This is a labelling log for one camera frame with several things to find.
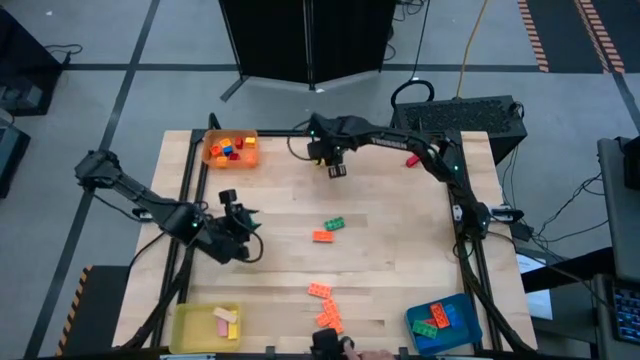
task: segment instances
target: lego brick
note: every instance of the lego brick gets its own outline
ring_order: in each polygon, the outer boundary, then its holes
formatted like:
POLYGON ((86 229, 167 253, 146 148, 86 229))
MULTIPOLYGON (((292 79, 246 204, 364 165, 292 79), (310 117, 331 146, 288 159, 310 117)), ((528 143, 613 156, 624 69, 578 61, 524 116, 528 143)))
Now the lego brick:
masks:
POLYGON ((329 298, 322 301, 322 308, 324 312, 327 313, 330 319, 340 319, 340 312, 338 311, 338 304, 333 300, 333 298, 329 298))
POLYGON ((426 337, 435 339, 438 333, 438 328, 429 324, 425 324, 422 321, 414 321, 411 331, 416 334, 424 335, 426 337))
POLYGON ((344 219, 342 217, 338 217, 335 219, 331 219, 329 221, 324 222, 324 229, 327 231, 334 231, 338 229, 342 229, 344 227, 344 219))
POLYGON ((222 148, 218 145, 213 145, 211 147, 211 155, 213 155, 213 157, 218 157, 222 155, 222 148))
POLYGON ((447 314, 447 318, 449 319, 452 328, 457 329, 462 327, 462 319, 460 319, 460 316, 458 316, 456 308, 453 306, 453 304, 448 304, 447 306, 445 306, 444 312, 445 314, 447 314))
POLYGON ((227 158, 224 156, 220 156, 216 158, 216 167, 225 168, 227 167, 227 158))
POLYGON ((248 136, 244 139, 244 144, 247 145, 248 148, 254 148, 256 147, 256 138, 248 136))
POLYGON ((338 335, 344 332, 344 328, 342 327, 342 322, 340 320, 331 320, 331 322, 329 323, 329 327, 335 329, 338 335))
POLYGON ((412 157, 407 159, 407 162, 405 163, 405 165, 407 165, 407 167, 414 167, 419 162, 420 162, 420 158, 417 157, 416 155, 413 155, 412 157))
POLYGON ((248 166, 253 167, 258 164, 258 160, 256 159, 255 154, 247 154, 246 163, 248 166))
POLYGON ((449 326, 449 319, 447 319, 447 314, 445 314, 444 309, 442 308, 442 304, 437 303, 433 304, 429 307, 431 309, 431 313, 433 317, 436 319, 436 323, 440 329, 449 326))
POLYGON ((311 285, 309 285, 309 290, 307 290, 307 292, 310 295, 328 299, 331 297, 331 286, 320 284, 320 283, 311 283, 311 285))
POLYGON ((216 319, 216 325, 218 326, 218 336, 227 337, 229 335, 229 323, 220 318, 216 319))
MULTIPOLYGON (((231 313, 233 315, 235 315, 236 318, 238 317, 238 311, 237 310, 231 310, 231 313)), ((238 324, 229 323, 229 335, 227 336, 227 339, 229 339, 229 340, 238 339, 238 324)))
POLYGON ((235 324, 236 321, 238 321, 238 316, 236 314, 221 307, 216 307, 215 309, 213 309, 213 315, 229 322, 230 324, 235 324))
POLYGON ((333 242, 333 233, 328 231, 314 231, 313 241, 315 242, 333 242))
POLYGON ((327 315, 327 313, 321 313, 316 316, 316 323, 318 323, 318 326, 320 327, 328 326, 330 322, 331 319, 329 318, 329 315, 327 315))

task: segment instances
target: person's hand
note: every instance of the person's hand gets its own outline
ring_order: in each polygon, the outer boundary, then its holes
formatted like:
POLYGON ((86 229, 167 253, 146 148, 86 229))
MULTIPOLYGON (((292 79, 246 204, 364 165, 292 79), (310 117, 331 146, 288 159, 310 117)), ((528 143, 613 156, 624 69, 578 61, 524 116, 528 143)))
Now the person's hand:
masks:
POLYGON ((363 351, 358 355, 348 342, 344 344, 344 353, 349 360, 394 360, 393 354, 387 350, 363 351))

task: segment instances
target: striped floor marking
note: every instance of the striped floor marking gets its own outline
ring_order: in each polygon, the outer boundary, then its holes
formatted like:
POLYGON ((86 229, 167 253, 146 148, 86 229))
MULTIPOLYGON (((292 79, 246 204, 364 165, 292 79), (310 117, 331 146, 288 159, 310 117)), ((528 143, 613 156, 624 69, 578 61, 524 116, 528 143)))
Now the striped floor marking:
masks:
POLYGON ((573 0, 573 2, 576 5, 576 9, 578 9, 578 12, 580 13, 580 17, 582 18, 582 22, 584 23, 585 29, 587 29, 587 33, 589 34, 589 39, 591 39, 591 44, 593 45, 593 49, 598 54, 598 58, 600 59, 600 64, 602 65, 602 72, 605 74, 610 73, 611 71, 609 70, 609 64, 607 63, 607 59, 604 57, 602 48, 600 47, 600 44, 598 44, 598 40, 596 39, 596 36, 593 33, 593 29, 591 29, 591 26, 589 25, 587 14, 585 13, 582 6, 580 5, 580 0, 573 0))
POLYGON ((536 56, 536 61, 538 62, 538 68, 540 69, 540 71, 549 72, 549 62, 547 61, 547 56, 544 54, 544 49, 542 48, 542 44, 540 43, 540 38, 538 37, 538 32, 536 31, 536 26, 533 23, 533 19, 531 18, 531 12, 529 12, 529 5, 527 5, 527 0, 518 0, 518 7, 520 8, 520 14, 522 15, 524 27, 525 29, 527 29, 529 41, 531 41, 531 47, 533 47, 533 53, 536 56))
POLYGON ((591 0, 580 0, 580 4, 578 7, 581 8, 586 14, 589 20, 589 24, 591 25, 590 27, 586 27, 587 29, 592 28, 593 30, 595 30, 596 36, 598 37, 598 40, 600 41, 600 44, 602 45, 602 48, 604 49, 609 62, 611 63, 611 65, 613 65, 613 69, 616 72, 624 74, 624 63, 622 62, 622 59, 620 58, 615 45, 613 45, 607 29, 605 29, 604 24, 602 24, 598 12, 593 7, 593 3, 591 3, 591 0))
POLYGON ((69 315, 67 315, 67 320, 64 322, 64 327, 62 328, 62 337, 60 337, 60 341, 58 341, 56 356, 62 356, 62 354, 64 353, 64 347, 67 344, 67 337, 71 332, 71 325, 73 324, 73 319, 76 317, 78 304, 80 304, 80 298, 82 297, 82 293, 84 292, 84 284, 87 282, 87 276, 89 275, 91 268, 92 266, 87 266, 86 268, 82 269, 82 275, 80 275, 78 288, 76 289, 73 301, 71 302, 71 310, 69 311, 69 315))

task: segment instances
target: yellow cable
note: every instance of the yellow cable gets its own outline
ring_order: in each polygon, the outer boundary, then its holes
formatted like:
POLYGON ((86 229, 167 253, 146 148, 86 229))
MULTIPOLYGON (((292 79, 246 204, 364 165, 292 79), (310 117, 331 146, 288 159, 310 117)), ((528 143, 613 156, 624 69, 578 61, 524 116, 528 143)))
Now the yellow cable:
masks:
POLYGON ((480 14, 478 15, 478 20, 476 20, 476 25, 473 27, 473 31, 471 32, 471 37, 469 37, 467 48, 464 50, 464 59, 462 59, 462 68, 460 69, 460 78, 458 79, 458 89, 456 90, 456 97, 460 97, 460 89, 462 88, 462 76, 464 75, 464 68, 467 66, 467 56, 469 56, 469 49, 471 48, 471 43, 473 42, 473 38, 476 36, 476 31, 478 31, 478 25, 480 25, 480 20, 482 20, 482 15, 484 15, 484 9, 487 8, 488 3, 489 3, 489 0, 484 0, 484 3, 482 4, 482 9, 480 9, 480 14))

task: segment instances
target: orange tray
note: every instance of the orange tray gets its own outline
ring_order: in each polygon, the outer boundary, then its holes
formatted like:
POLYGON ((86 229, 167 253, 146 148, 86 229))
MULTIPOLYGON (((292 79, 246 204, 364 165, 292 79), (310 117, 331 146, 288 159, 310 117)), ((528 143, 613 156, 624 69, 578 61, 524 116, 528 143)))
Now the orange tray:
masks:
POLYGON ((259 162, 258 142, 258 133, 255 130, 209 130, 204 135, 204 146, 202 147, 202 162, 216 169, 243 169, 256 167, 259 162), (236 138, 238 137, 242 138, 242 149, 236 149, 236 138), (244 144, 244 140, 247 137, 256 138, 255 147, 248 148, 246 144, 244 144), (220 140, 225 138, 231 140, 233 152, 240 155, 240 160, 231 160, 227 158, 227 166, 223 168, 216 165, 216 157, 211 154, 211 147, 213 145, 220 145, 220 140), (247 162, 247 158, 249 156, 255 157, 256 161, 253 164, 249 164, 247 162))

